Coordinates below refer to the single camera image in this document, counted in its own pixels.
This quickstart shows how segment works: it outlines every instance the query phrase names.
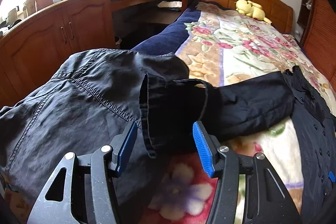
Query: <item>yellow plush toy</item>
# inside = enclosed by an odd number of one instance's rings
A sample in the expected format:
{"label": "yellow plush toy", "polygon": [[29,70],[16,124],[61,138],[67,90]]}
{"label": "yellow plush toy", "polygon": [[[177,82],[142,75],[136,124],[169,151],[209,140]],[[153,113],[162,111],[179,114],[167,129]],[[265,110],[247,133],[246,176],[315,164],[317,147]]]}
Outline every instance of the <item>yellow plush toy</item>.
{"label": "yellow plush toy", "polygon": [[258,3],[252,2],[250,0],[238,0],[236,2],[236,8],[240,14],[255,18],[257,20],[263,20],[268,24],[272,23],[268,18],[265,17],[265,12]]}

